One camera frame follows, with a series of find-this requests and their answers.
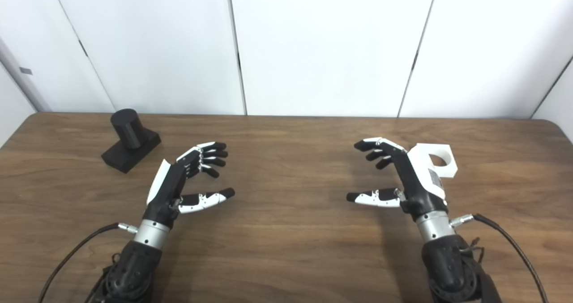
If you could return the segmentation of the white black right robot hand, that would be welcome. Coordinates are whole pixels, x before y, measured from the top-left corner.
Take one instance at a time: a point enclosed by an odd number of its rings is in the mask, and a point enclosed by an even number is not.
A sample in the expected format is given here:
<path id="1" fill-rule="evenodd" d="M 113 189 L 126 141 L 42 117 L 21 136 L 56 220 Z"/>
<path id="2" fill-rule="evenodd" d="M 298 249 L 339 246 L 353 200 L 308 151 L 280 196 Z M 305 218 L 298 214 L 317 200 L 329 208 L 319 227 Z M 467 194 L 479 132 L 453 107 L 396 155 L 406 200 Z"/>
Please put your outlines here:
<path id="1" fill-rule="evenodd" d="M 369 162 L 379 159 L 375 165 L 377 169 L 393 164 L 403 189 L 394 187 L 350 192 L 346 196 L 347 201 L 376 207 L 401 207 L 404 213 L 411 215 L 413 221 L 434 211 L 448 213 L 439 176 L 413 149 L 406 150 L 382 137 L 360 140 L 354 144 L 354 148 L 367 151 L 366 159 Z"/>

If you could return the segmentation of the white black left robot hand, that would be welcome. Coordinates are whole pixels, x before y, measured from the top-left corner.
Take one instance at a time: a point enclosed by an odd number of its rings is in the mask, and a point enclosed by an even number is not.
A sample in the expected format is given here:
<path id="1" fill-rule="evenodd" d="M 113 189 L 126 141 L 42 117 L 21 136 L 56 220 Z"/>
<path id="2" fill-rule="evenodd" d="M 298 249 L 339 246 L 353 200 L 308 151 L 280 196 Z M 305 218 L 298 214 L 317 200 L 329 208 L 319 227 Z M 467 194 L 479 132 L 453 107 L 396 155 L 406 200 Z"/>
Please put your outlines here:
<path id="1" fill-rule="evenodd" d="M 172 229 L 180 214 L 194 213 L 223 203 L 235 195 L 232 188 L 216 192 L 184 195 L 186 182 L 206 173 L 216 179 L 219 172 L 215 166 L 227 163 L 227 145 L 223 142 L 198 144 L 181 154 L 174 163 L 163 160 L 150 187 L 143 219 Z"/>

